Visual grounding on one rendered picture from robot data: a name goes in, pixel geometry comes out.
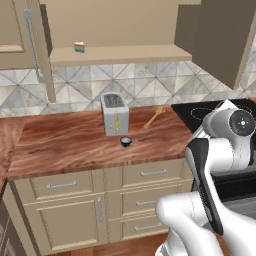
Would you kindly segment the black and silver oven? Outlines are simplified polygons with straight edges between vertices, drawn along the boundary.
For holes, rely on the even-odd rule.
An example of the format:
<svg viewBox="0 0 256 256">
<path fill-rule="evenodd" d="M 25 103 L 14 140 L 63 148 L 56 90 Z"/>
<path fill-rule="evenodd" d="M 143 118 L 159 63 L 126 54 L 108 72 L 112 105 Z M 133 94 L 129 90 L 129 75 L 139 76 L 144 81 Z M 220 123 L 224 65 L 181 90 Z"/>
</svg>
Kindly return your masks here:
<svg viewBox="0 0 256 256">
<path fill-rule="evenodd" d="M 218 196 L 230 210 L 256 220 L 256 166 L 212 173 Z"/>
</svg>

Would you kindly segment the beige drawer front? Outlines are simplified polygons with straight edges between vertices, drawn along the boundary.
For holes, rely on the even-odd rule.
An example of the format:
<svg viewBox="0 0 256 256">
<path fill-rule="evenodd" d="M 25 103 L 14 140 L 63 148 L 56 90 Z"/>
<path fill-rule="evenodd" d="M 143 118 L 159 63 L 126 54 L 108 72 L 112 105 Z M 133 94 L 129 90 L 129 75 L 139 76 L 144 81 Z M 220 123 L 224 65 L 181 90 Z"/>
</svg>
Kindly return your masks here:
<svg viewBox="0 0 256 256">
<path fill-rule="evenodd" d="M 157 200 L 163 196 L 170 194 L 177 194 L 182 192 L 189 192 L 191 190 L 188 184 L 168 185 L 162 187 L 148 188 L 145 190 L 138 190 L 126 192 L 122 195 L 122 215 L 137 214 L 146 211 L 153 211 L 155 204 L 136 206 L 136 201 Z"/>
<path fill-rule="evenodd" d="M 161 227 L 147 230 L 147 231 L 140 231 L 136 232 L 134 230 L 135 226 L 144 227 L 155 225 L 157 223 L 161 223 L 155 215 L 144 215 L 139 217 L 130 218 L 121 222 L 121 238 L 123 240 L 126 239 L 133 239 L 133 238 L 140 238 L 144 236 L 150 236 L 159 234 L 162 232 L 166 232 L 168 227 L 165 224 L 162 224 Z"/>
<path fill-rule="evenodd" d="M 48 189 L 47 184 L 65 184 L 77 181 L 76 186 Z M 73 172 L 59 175 L 36 177 L 30 179 L 33 195 L 37 201 L 72 194 L 91 193 L 93 191 L 92 177 L 89 171 Z"/>
<path fill-rule="evenodd" d="M 132 186 L 147 182 L 158 182 L 160 180 L 176 180 L 182 173 L 181 159 L 143 163 L 138 165 L 125 166 L 122 170 L 122 182 L 124 186 Z M 167 173 L 161 175 L 141 176 L 142 171 L 158 171 L 166 169 Z"/>
</svg>

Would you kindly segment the beige open wall cabinet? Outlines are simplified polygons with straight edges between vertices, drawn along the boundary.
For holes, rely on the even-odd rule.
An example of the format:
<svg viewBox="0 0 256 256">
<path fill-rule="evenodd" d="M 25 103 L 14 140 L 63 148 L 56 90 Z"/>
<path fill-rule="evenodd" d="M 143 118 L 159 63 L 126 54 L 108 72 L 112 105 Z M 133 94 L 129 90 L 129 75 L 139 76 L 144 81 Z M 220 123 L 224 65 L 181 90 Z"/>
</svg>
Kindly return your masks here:
<svg viewBox="0 0 256 256">
<path fill-rule="evenodd" d="M 178 0 L 40 0 L 55 66 L 190 60 L 175 44 Z M 85 52 L 74 50 L 75 42 Z"/>
</svg>

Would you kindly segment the beige base cabinet door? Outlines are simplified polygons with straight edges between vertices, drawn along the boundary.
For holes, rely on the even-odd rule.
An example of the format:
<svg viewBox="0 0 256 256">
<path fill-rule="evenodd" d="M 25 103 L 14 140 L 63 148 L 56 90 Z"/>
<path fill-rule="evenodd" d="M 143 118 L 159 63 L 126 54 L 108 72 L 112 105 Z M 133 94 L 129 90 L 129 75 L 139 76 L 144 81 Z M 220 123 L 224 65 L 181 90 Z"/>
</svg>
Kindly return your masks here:
<svg viewBox="0 0 256 256">
<path fill-rule="evenodd" d="M 103 199 L 104 220 L 101 223 L 97 197 Z M 24 210 L 42 255 L 107 242 L 103 193 L 25 204 Z"/>
</svg>

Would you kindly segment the wooden spatula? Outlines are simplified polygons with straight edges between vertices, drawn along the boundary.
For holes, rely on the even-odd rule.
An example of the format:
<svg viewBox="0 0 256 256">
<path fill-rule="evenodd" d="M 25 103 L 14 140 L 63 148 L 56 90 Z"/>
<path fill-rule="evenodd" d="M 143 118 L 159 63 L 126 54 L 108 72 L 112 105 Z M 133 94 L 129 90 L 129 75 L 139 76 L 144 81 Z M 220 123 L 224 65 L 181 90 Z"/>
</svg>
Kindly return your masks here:
<svg viewBox="0 0 256 256">
<path fill-rule="evenodd" d="M 155 114 L 154 116 L 144 125 L 144 128 L 148 128 L 151 123 L 161 114 L 165 113 L 167 110 L 166 106 L 157 106 L 155 108 Z"/>
</svg>

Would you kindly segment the beige corner base cabinet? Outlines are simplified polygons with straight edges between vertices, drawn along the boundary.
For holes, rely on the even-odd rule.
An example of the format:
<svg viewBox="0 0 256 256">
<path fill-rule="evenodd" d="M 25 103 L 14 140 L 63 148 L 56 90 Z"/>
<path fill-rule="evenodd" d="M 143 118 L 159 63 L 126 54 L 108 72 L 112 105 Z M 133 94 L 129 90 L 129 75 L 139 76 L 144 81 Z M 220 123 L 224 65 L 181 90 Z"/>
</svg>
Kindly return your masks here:
<svg viewBox="0 0 256 256">
<path fill-rule="evenodd" d="M 0 199 L 0 256 L 37 256 L 27 236 L 16 229 L 4 199 Z"/>
</svg>

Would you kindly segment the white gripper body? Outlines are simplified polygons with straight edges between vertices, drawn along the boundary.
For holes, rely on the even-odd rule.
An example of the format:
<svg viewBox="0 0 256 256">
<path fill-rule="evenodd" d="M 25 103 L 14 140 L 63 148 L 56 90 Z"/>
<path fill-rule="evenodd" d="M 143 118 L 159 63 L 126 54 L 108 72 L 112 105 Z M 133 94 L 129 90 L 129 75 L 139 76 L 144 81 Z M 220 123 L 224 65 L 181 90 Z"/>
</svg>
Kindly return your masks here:
<svg viewBox="0 0 256 256">
<path fill-rule="evenodd" d="M 220 102 L 216 108 L 214 109 L 215 112 L 220 112 L 228 109 L 237 109 L 237 106 L 233 104 L 230 100 L 226 99 Z"/>
</svg>

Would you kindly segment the beige open cabinet door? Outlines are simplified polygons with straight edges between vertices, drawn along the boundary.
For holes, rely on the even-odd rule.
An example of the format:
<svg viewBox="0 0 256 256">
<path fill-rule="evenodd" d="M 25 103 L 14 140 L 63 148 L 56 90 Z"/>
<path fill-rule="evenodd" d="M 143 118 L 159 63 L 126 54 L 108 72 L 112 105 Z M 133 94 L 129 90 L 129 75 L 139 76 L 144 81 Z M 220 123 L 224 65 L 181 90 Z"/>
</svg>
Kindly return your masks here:
<svg viewBox="0 0 256 256">
<path fill-rule="evenodd" d="M 32 10 L 31 30 L 33 37 L 33 44 L 35 47 L 36 58 L 40 73 L 44 77 L 44 84 L 46 86 L 46 92 L 48 101 L 54 103 L 56 101 L 56 94 L 54 88 L 54 81 L 52 76 L 52 69 L 50 59 L 48 56 L 47 42 L 45 37 L 45 31 L 43 27 L 43 21 L 40 10 L 39 0 L 26 0 L 28 9 Z"/>
</svg>

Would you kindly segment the black and white yogurt cup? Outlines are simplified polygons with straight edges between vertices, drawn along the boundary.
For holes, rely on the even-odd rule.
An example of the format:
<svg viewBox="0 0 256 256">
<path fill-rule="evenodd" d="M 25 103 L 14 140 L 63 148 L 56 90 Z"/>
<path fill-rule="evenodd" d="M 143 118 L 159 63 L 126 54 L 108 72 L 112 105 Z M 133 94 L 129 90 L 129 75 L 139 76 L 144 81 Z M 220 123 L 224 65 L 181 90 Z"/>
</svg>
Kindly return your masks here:
<svg viewBox="0 0 256 256">
<path fill-rule="evenodd" d="M 124 148 L 128 148 L 132 144 L 132 138 L 129 136 L 123 136 L 120 138 L 120 143 Z"/>
</svg>

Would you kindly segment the silver toaster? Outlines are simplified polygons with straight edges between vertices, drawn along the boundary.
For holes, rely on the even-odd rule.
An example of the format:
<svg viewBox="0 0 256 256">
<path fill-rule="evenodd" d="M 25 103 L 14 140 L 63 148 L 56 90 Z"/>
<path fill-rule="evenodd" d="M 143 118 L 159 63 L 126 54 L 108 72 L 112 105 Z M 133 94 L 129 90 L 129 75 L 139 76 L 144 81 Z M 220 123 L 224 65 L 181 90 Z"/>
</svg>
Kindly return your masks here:
<svg viewBox="0 0 256 256">
<path fill-rule="evenodd" d="M 101 95 L 101 110 L 107 136 L 118 136 L 128 133 L 129 107 L 120 93 L 103 93 Z"/>
</svg>

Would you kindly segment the beige wall cabinet door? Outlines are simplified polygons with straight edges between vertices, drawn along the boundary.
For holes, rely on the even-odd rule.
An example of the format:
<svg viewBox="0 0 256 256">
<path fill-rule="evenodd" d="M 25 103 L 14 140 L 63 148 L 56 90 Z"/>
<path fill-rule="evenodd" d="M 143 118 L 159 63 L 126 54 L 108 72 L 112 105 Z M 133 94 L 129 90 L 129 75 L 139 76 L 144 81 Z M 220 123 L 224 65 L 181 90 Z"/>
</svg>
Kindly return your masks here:
<svg viewBox="0 0 256 256">
<path fill-rule="evenodd" d="M 24 20 L 26 0 L 0 0 L 0 70 L 33 68 Z"/>
</svg>

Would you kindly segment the black hob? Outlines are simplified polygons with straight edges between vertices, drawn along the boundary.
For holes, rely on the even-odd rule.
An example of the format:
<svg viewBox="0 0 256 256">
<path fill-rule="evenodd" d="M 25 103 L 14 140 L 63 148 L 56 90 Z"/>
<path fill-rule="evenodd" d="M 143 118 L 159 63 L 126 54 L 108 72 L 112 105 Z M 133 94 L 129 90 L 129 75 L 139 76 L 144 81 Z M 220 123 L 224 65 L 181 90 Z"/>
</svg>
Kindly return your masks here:
<svg viewBox="0 0 256 256">
<path fill-rule="evenodd" d="M 240 109 L 251 113 L 256 120 L 256 103 L 250 99 L 231 99 L 231 102 Z M 194 133 L 202 124 L 204 117 L 219 107 L 223 101 L 205 101 L 194 103 L 173 104 L 172 109 L 183 121 L 186 127 Z"/>
</svg>

